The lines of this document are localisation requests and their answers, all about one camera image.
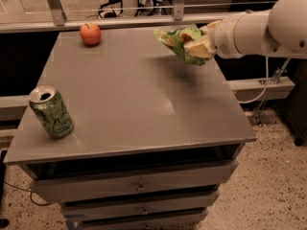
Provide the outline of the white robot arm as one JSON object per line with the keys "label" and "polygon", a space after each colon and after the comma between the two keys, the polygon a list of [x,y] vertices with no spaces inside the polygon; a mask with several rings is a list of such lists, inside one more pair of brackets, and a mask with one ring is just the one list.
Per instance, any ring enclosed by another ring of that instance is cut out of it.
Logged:
{"label": "white robot arm", "polygon": [[184,45],[193,57],[307,58],[307,0],[278,0],[266,11],[233,13],[201,28],[203,35]]}

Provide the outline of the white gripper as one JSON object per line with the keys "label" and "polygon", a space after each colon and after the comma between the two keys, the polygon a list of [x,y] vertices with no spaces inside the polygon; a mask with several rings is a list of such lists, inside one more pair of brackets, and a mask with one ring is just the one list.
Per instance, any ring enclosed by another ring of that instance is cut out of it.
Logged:
{"label": "white gripper", "polygon": [[212,58],[215,53],[220,58],[241,58],[243,54],[235,45],[235,28],[241,17],[241,14],[233,14],[200,27],[204,34],[210,32],[210,37],[203,35],[195,41],[185,43],[185,52],[197,58]]}

